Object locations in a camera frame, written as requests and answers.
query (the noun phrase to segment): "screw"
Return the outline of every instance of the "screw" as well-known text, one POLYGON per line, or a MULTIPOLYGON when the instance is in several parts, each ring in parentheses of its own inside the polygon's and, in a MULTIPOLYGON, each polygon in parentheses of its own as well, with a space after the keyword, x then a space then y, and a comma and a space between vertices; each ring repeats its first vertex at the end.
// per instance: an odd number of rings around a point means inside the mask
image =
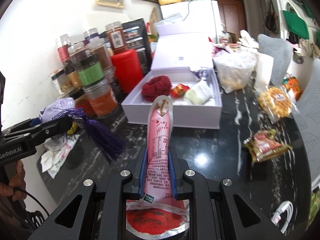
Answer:
POLYGON ((92 179, 86 179, 84 182, 83 182, 83 185, 85 185, 86 187, 89 187, 93 184, 93 180, 92 179))
POLYGON ((120 172, 120 174, 121 174, 121 176, 126 177, 126 176, 129 176, 129 175, 130 175, 130 171, 128 171, 128 170, 123 170, 123 171, 120 172))
POLYGON ((231 179, 224 179, 224 180, 222 181, 222 183, 223 183, 223 185, 225 185, 225 186, 231 186, 232 181, 231 181, 231 179))
POLYGON ((193 175, 195 175, 195 174, 196 174, 196 173, 195 173, 193 170, 187 170, 187 171, 186 171, 186 175, 187 175, 187 176, 190 176, 190 177, 191 177, 191 176, 193 176, 193 175))

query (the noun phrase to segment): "blue gripper pad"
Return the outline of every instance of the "blue gripper pad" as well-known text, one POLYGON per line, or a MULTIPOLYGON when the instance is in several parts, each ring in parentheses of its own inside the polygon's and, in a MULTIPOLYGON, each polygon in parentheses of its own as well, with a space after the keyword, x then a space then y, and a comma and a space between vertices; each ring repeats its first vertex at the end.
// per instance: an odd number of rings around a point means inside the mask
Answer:
POLYGON ((176 183, 176 173, 174 171, 171 150, 169 148, 169 175, 170 175, 170 185, 171 185, 171 193, 175 199, 177 199, 178 192, 177 192, 177 183, 176 183))
POLYGON ((144 185, 146 184, 146 179, 147 179, 147 167, 148 167, 148 152, 147 152, 148 147, 145 148, 144 150, 144 155, 143 155, 143 161, 141 165, 141 171, 139 175, 139 195, 140 198, 143 197, 144 193, 144 185))
MULTIPOLYGON (((177 199, 177 184, 176 184, 176 174, 174 171, 172 156, 171 156, 171 150, 169 148, 169 158, 168 158, 168 167, 169 167, 169 176, 170 176, 170 185, 171 185, 171 193, 175 199, 177 199)), ((144 151, 143 155, 143 161, 141 165, 141 171, 139 176, 139 195, 140 198, 144 195, 144 185, 146 183, 147 179, 147 167, 148 167, 148 152, 147 147, 144 151)))

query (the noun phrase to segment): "brown door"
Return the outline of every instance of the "brown door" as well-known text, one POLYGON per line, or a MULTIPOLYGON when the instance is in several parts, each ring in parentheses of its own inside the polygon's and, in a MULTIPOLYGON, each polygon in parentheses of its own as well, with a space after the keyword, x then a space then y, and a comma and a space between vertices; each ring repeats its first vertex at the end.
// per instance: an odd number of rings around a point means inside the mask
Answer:
POLYGON ((240 38, 240 31, 247 30, 243 0, 216 0, 224 30, 240 38))

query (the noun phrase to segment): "white cable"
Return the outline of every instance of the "white cable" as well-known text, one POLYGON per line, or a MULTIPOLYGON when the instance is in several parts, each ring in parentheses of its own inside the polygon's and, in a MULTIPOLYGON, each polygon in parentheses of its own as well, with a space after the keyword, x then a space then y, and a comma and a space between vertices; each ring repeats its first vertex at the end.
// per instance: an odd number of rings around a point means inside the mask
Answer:
POLYGON ((281 214, 287 212, 287 219, 285 220, 284 226, 281 229, 281 232, 284 234, 288 228, 290 220, 293 215, 293 205, 290 201, 284 201, 281 205, 277 208, 276 212, 274 213, 271 221, 277 226, 279 221, 281 220, 281 214))

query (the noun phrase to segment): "woven fan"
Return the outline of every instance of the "woven fan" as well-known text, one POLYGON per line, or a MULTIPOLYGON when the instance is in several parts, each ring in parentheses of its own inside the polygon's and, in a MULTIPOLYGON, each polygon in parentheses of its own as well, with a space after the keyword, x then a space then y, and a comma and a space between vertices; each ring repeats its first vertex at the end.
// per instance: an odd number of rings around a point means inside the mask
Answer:
POLYGON ((158 11, 157 11, 157 8, 156 7, 154 7, 153 9, 152 9, 152 11, 151 11, 151 15, 150 15, 150 20, 149 20, 149 22, 150 22, 150 32, 151 32, 151 34, 152 35, 154 35, 154 36, 158 36, 158 32, 157 32, 157 30, 156 30, 156 26, 155 26, 155 24, 157 23, 157 22, 159 22, 160 20, 159 20, 159 14, 158 14, 158 11))

